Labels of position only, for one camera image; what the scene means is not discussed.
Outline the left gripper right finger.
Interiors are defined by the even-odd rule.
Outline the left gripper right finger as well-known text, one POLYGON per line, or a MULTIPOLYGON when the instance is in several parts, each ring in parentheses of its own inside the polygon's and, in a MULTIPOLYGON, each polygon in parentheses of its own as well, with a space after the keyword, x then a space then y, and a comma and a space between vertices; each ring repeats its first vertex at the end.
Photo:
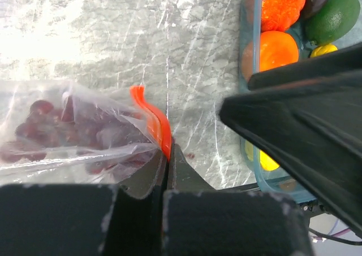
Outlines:
POLYGON ((163 255, 313 255, 305 219, 290 197, 251 186, 213 189, 171 152, 162 210, 163 255))

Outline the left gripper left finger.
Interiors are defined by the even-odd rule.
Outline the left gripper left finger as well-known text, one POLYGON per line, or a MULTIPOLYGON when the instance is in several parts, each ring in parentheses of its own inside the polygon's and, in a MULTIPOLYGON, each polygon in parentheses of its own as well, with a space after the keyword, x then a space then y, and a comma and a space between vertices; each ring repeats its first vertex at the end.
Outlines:
POLYGON ((159 255, 167 159, 119 184, 1 187, 2 255, 159 255))

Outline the smooth orange persimmon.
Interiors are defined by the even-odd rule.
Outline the smooth orange persimmon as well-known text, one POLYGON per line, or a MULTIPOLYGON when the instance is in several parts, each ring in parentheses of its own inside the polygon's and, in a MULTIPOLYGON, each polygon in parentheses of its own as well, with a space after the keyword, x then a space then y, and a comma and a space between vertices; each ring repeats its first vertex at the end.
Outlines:
POLYGON ((259 71, 286 66, 299 60, 294 38, 285 32, 267 31, 260 35, 259 71))

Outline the clear zip top bag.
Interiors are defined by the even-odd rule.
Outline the clear zip top bag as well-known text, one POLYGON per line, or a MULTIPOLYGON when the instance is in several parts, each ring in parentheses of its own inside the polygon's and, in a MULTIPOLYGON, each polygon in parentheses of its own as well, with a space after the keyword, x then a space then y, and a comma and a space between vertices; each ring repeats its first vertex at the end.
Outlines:
POLYGON ((115 96, 73 81, 1 82, 1 184, 118 183, 169 159, 166 115, 142 85, 115 96))

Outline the dark red grape bunch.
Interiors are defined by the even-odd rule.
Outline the dark red grape bunch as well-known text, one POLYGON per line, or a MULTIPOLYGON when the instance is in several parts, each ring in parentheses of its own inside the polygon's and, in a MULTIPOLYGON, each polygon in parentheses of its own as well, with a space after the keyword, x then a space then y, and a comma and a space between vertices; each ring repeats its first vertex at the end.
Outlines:
POLYGON ((1 175, 132 175, 157 150, 146 114, 127 102, 37 99, 1 102, 1 175))

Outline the yellow pear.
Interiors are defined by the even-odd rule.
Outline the yellow pear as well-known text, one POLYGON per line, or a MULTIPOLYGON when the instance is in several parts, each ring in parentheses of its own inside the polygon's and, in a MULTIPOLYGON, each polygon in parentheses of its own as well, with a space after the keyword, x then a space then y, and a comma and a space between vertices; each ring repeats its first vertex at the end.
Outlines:
MULTIPOLYGON (((244 151, 247 155, 247 158, 253 162, 254 160, 254 152, 253 152, 253 145, 246 141, 244 144, 244 151)), ((265 152, 259 151, 259 159, 260 165, 265 171, 274 171, 279 168, 279 164, 276 163, 271 157, 269 157, 265 152)))

